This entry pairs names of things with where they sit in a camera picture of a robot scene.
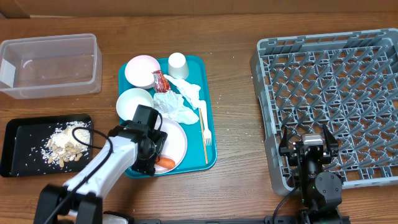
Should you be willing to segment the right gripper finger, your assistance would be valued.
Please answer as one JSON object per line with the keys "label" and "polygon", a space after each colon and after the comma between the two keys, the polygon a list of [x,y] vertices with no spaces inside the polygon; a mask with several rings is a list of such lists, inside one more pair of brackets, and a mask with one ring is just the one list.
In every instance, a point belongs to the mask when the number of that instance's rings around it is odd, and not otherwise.
{"label": "right gripper finger", "polygon": [[290,140],[289,129],[287,126],[284,126],[283,136],[282,139],[280,140],[279,149],[278,149],[280,156],[287,156],[287,157],[293,156],[294,150],[289,147],[289,140]]}
{"label": "right gripper finger", "polygon": [[331,157],[337,157],[339,151],[339,143],[335,139],[334,135],[330,132],[325,123],[322,124],[323,135],[325,138],[326,149]]}

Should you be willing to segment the orange carrot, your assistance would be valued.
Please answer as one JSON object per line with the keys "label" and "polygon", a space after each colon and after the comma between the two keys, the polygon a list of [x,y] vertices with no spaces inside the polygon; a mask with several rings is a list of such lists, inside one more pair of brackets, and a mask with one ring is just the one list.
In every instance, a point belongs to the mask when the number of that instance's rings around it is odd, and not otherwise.
{"label": "orange carrot", "polygon": [[175,161],[167,157],[158,157],[155,164],[166,169],[173,169],[175,167]]}

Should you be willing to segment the large white tissue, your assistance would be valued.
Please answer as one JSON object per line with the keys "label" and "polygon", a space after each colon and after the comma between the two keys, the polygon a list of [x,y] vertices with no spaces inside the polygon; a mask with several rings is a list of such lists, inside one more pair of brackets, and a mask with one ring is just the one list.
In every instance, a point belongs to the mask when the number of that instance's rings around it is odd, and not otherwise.
{"label": "large white tissue", "polygon": [[181,94],[169,90],[165,93],[155,93],[153,96],[154,108],[164,117],[177,123],[195,124],[199,121],[192,109],[184,105]]}

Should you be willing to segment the white bowl with rice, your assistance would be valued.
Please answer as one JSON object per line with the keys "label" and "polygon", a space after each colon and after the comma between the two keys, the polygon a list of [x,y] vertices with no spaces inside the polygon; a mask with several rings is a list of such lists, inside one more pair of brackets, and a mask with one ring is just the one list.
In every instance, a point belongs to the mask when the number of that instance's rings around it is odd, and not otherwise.
{"label": "white bowl with rice", "polygon": [[131,88],[124,91],[116,102],[116,111],[123,120],[132,120],[138,105],[154,106],[152,95],[142,88]]}

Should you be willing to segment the red snack wrapper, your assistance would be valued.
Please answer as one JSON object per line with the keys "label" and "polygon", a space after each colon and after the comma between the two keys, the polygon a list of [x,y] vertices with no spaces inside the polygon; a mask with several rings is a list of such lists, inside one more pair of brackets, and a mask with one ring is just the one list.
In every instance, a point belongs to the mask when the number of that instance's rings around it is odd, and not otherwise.
{"label": "red snack wrapper", "polygon": [[156,93],[166,93],[171,90],[169,81],[164,77],[164,74],[160,71],[154,71],[154,90]]}

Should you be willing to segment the pink bowl with peanuts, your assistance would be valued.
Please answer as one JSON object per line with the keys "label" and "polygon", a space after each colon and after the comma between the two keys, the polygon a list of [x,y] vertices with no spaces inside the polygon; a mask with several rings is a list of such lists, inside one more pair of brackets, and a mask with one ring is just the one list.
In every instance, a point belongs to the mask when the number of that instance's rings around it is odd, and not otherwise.
{"label": "pink bowl with peanuts", "polygon": [[149,55],[138,55],[128,61],[126,80],[135,87],[150,89],[154,86],[153,72],[160,70],[159,62]]}

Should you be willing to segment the rice and peanut pile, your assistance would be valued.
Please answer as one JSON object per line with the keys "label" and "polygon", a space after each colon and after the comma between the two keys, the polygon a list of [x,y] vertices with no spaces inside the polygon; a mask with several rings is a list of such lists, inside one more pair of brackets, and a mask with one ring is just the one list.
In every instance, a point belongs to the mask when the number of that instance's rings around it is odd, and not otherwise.
{"label": "rice and peanut pile", "polygon": [[79,162],[89,157],[89,148],[77,141],[89,144],[91,135],[89,131],[78,129],[72,134],[75,128],[89,128],[89,123],[72,121],[66,124],[59,124],[49,138],[43,139],[44,146],[41,147],[42,159],[48,165],[54,165],[61,169],[66,168],[68,163]]}

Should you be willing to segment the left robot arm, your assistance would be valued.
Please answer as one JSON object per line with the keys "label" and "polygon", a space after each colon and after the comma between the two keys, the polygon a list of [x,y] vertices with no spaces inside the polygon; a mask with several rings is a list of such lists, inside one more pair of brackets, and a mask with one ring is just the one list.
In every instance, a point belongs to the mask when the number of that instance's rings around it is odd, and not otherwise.
{"label": "left robot arm", "polygon": [[104,135],[97,156],[62,186],[48,184],[40,193],[34,223],[60,223],[59,216],[74,216],[75,223],[134,223],[134,218],[103,210],[103,200],[126,169],[155,174],[167,133],[162,115],[138,105],[133,119]]}

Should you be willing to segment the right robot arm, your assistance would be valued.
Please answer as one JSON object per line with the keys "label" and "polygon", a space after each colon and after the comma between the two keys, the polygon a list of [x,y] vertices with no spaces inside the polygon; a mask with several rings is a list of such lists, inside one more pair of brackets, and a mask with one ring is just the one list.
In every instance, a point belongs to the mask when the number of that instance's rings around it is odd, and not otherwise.
{"label": "right robot arm", "polygon": [[294,189],[282,200],[285,202],[296,190],[300,190],[304,210],[297,213],[294,223],[344,224],[338,206],[342,203],[343,178],[323,169],[337,157],[339,143],[325,124],[323,135],[304,134],[301,141],[289,146],[288,130],[284,128],[279,144],[279,155],[288,158],[289,165],[298,171],[294,177]]}

